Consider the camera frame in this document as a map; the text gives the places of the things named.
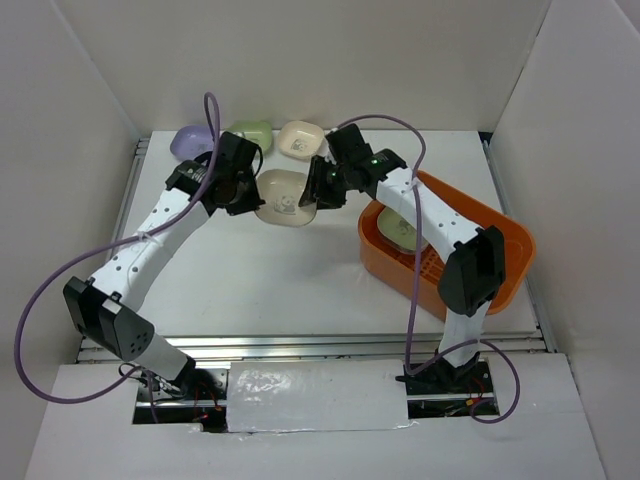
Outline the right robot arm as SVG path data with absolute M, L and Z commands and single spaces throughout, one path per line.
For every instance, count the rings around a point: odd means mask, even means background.
M 444 264 L 437 284 L 446 307 L 444 333 L 436 355 L 420 366 L 405 365 L 401 379 L 431 370 L 442 389 L 460 390 L 477 364 L 485 316 L 505 281 L 503 233 L 447 204 L 419 179 L 419 168 L 394 151 L 374 152 L 357 125 L 343 124 L 325 139 L 329 153 L 311 159 L 299 204 L 339 209 L 348 192 L 365 193 L 407 221 L 419 244 L 434 249 Z

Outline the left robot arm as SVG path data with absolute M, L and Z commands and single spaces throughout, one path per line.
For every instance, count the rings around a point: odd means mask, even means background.
M 164 267 L 217 210 L 234 216 L 263 205 L 253 169 L 262 159 L 258 144 L 223 133 L 213 150 L 172 171 L 132 243 L 89 279 L 72 277 L 63 288 L 71 318 L 83 336 L 119 360 L 156 374 L 176 399 L 189 397 L 213 380 L 138 311 Z

